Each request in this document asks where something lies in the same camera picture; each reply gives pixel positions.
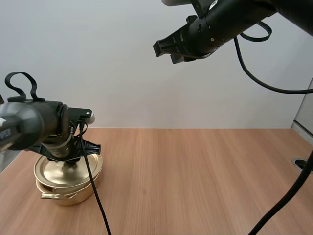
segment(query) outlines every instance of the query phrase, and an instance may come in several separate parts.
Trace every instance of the wooden table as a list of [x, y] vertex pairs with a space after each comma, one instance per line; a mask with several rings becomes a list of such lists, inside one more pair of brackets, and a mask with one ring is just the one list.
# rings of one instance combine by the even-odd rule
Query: wooden table
[[[102, 144], [98, 193], [114, 235], [247, 234], [287, 192], [312, 147], [293, 130], [89, 129]], [[21, 153], [0, 175], [0, 234], [106, 234], [95, 197], [40, 199]], [[313, 176], [260, 234], [313, 234]]]

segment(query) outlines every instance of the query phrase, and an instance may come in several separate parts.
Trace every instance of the white wall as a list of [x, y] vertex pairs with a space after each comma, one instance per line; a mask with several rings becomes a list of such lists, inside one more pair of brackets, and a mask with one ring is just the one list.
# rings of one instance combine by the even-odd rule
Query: white wall
[[[252, 82], [233, 42], [192, 63], [155, 57], [155, 41], [193, 14], [190, 5], [160, 0], [2, 0], [0, 94], [15, 95], [4, 78], [26, 71], [39, 96], [91, 108], [93, 127], [289, 128], [303, 96]], [[313, 39], [279, 15], [265, 22], [273, 29], [269, 41], [240, 38], [247, 67], [274, 86], [307, 88]], [[266, 34], [257, 26], [247, 33]], [[13, 84], [30, 88], [21, 76]]]

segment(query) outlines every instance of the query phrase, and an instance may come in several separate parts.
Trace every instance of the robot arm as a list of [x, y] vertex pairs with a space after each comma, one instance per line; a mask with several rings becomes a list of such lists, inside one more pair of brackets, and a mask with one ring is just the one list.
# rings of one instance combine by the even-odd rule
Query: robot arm
[[173, 64], [203, 59], [251, 26], [276, 12], [313, 36], [313, 0], [163, 0], [191, 3], [198, 16], [154, 44], [156, 56], [170, 54]]
[[[9, 74], [6, 85], [20, 96], [11, 97], [0, 105], [0, 151], [30, 150], [55, 161], [77, 161], [83, 156], [79, 138], [74, 136], [79, 122], [92, 124], [90, 109], [69, 108], [57, 101], [46, 101], [36, 96], [37, 84], [27, 73], [32, 84], [32, 100], [27, 100], [20, 88], [13, 87]], [[100, 145], [85, 141], [87, 155], [100, 153]]]

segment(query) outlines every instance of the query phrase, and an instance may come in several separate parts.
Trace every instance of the black strap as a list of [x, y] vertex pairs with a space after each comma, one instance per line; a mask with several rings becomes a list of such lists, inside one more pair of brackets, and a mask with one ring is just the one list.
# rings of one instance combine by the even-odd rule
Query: black strap
[[266, 23], [264, 23], [262, 21], [258, 22], [257, 24], [266, 30], [266, 32], [268, 33], [268, 36], [263, 37], [263, 38], [254, 38], [254, 37], [247, 36], [244, 33], [241, 33], [240, 36], [242, 36], [244, 39], [247, 39], [247, 40], [252, 41], [252, 42], [264, 42], [267, 39], [269, 39], [270, 35], [272, 34], [272, 29]]
[[12, 84], [11, 84], [11, 78], [16, 75], [16, 74], [23, 74], [25, 77], [28, 78], [28, 80], [30, 81], [31, 83], [31, 90], [30, 90], [30, 95], [31, 97], [33, 98], [34, 101], [39, 101], [39, 102], [45, 102], [45, 99], [43, 98], [38, 98], [37, 95], [36, 95], [36, 90], [37, 90], [37, 83], [35, 81], [35, 79], [30, 76], [28, 73], [26, 72], [12, 72], [10, 74], [8, 74], [5, 78], [5, 84], [7, 85], [8, 88], [11, 88], [13, 90], [15, 90], [20, 96], [18, 97], [11, 97], [11, 98], [8, 98], [8, 102], [25, 102], [26, 101], [26, 95], [25, 95], [25, 92], [21, 89], [21, 88], [18, 88], [18, 87], [14, 87]]

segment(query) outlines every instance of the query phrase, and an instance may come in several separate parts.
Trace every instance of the gold cooking pot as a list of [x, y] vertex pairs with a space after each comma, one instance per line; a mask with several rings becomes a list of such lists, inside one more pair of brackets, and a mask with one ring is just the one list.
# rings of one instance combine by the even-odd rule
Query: gold cooking pot
[[[88, 162], [95, 184], [99, 183], [102, 168], [101, 155], [88, 155]], [[93, 194], [93, 188], [84, 158], [68, 164], [49, 161], [41, 156], [34, 166], [36, 185], [42, 199], [52, 199], [56, 204], [70, 206], [78, 204]]]

